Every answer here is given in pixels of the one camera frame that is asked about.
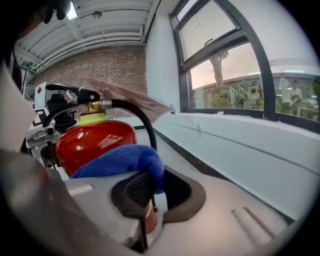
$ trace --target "glass window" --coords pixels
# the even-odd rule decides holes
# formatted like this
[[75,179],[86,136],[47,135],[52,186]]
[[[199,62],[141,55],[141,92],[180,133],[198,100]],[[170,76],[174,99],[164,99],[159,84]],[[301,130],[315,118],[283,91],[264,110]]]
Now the glass window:
[[287,72],[273,79],[277,113],[320,122],[320,76]]
[[235,25],[214,2],[209,1],[179,31],[183,58],[188,59],[210,40],[233,30]]
[[190,10],[190,8],[197,2],[198,0],[189,0],[185,6],[182,8],[182,10],[178,13],[177,18],[180,21],[187,13],[187,11]]
[[195,109],[264,109],[260,70],[250,43],[212,56],[189,76]]

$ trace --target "brick wall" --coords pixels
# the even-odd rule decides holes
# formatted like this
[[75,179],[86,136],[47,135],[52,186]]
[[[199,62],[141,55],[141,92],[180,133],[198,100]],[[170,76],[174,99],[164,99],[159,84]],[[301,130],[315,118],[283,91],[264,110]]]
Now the brick wall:
[[[80,53],[51,66],[28,83],[35,87],[43,82],[79,87],[74,79],[75,72],[147,92],[146,51],[137,45],[110,46]],[[79,106],[75,110],[75,118],[78,118],[86,107]],[[109,109],[106,115],[109,119],[129,116],[115,108]]]

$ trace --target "black cable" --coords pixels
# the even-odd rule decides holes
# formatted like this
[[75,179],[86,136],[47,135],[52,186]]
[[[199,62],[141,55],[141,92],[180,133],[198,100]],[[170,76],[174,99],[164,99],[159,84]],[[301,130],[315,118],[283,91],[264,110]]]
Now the black cable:
[[140,108],[138,108],[135,104],[133,104],[131,102],[121,100],[121,99],[112,99],[111,102],[112,102],[113,108],[121,108],[121,109],[129,110],[130,112],[135,114],[142,121],[142,123],[144,124],[145,129],[149,135],[151,147],[154,148],[155,150],[157,150],[156,134],[155,134],[155,131],[152,127],[152,124],[151,124],[149,118],[146,116],[146,114]]

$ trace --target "blue microfiber cloth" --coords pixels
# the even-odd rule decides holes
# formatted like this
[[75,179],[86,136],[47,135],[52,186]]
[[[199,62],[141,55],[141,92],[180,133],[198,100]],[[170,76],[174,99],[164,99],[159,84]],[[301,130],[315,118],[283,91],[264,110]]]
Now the blue microfiber cloth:
[[118,146],[81,166],[70,179],[102,177],[142,170],[148,170],[153,175],[156,194],[163,193],[164,163],[157,151],[146,145]]

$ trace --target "ceiling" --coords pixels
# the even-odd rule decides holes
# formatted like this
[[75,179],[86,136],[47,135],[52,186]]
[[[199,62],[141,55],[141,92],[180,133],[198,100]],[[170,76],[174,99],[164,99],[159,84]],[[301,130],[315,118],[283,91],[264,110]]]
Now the ceiling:
[[[62,59],[109,45],[143,44],[160,0],[74,0],[77,17],[40,24],[14,48],[29,76]],[[102,16],[94,18],[93,12]]]

